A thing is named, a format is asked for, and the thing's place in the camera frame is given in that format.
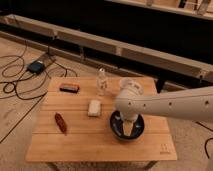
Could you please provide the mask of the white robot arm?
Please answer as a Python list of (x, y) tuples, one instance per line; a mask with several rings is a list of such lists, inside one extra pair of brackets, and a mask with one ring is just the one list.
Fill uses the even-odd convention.
[(142, 114), (213, 122), (213, 86), (145, 95), (138, 82), (124, 78), (115, 108), (110, 126), (122, 139), (136, 139), (143, 133)]

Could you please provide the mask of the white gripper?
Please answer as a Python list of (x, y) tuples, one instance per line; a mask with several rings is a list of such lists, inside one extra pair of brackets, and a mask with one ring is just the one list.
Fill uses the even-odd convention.
[(133, 124), (136, 122), (137, 115), (121, 115), (123, 121), (123, 132), (125, 136), (130, 136), (133, 130)]

